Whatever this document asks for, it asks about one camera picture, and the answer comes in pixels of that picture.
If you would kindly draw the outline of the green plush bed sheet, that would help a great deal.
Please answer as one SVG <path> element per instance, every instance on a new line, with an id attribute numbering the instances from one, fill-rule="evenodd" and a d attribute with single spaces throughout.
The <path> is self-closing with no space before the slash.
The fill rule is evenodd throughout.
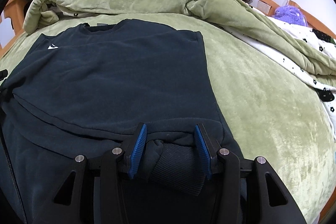
<path id="1" fill-rule="evenodd" d="M 235 154 L 245 159 L 265 157 L 289 189 L 305 221 L 313 223 L 335 187 L 335 144 L 324 105 L 314 88 L 217 24 L 177 14 L 64 18 L 23 35 L 1 61 L 1 68 L 10 74 L 42 34 L 56 36 L 83 23 L 96 27 L 126 19 L 165 24 L 203 35 L 210 84 L 240 148 L 240 153 Z M 52 190 L 61 191 L 57 197 L 60 205 L 69 202 L 62 182 L 72 177 L 70 165 L 59 186 Z M 137 174 L 123 186 L 128 217 L 127 197 L 136 184 Z"/>

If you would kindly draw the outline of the white floral pillow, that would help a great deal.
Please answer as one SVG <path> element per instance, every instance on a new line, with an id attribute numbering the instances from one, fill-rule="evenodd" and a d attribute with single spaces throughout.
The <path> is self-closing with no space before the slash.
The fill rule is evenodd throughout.
<path id="1" fill-rule="evenodd" d="M 329 116 L 331 123 L 331 133 L 333 139 L 335 140 L 335 91 L 327 90 L 327 88 L 315 89 L 319 99 L 322 101 L 324 108 Z"/>

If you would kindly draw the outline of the purple plush toy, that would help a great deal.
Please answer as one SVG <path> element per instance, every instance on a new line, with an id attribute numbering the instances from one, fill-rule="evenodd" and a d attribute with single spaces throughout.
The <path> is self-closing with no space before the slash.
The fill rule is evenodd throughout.
<path id="1" fill-rule="evenodd" d="M 274 11 L 272 17 L 289 24 L 296 24 L 305 27 L 308 26 L 304 14 L 299 10 L 299 8 L 291 5 L 278 7 Z"/>

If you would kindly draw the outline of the green quilt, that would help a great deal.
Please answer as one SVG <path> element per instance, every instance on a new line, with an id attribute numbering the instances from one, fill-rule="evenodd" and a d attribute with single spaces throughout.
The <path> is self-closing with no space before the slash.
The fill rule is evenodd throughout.
<path id="1" fill-rule="evenodd" d="M 181 14 L 193 16 L 222 27 L 230 27 L 290 57 L 311 75 L 335 80 L 335 59 L 309 45 L 303 38 L 295 39 L 267 16 L 252 10 L 241 0 L 33 0 L 23 28 L 28 34 L 58 21 L 55 5 L 70 16 L 82 14 Z"/>

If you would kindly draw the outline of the dark navy sweatshirt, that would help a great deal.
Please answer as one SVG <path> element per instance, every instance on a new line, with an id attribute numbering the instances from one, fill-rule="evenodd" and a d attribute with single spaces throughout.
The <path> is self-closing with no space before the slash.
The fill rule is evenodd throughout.
<path id="1" fill-rule="evenodd" d="M 195 126 L 240 148 L 210 84 L 203 35 L 137 19 L 40 35 L 1 83 L 1 190 L 18 218 L 33 222 L 77 155 L 103 155 L 139 123 L 147 141 L 129 220 L 211 223 Z"/>

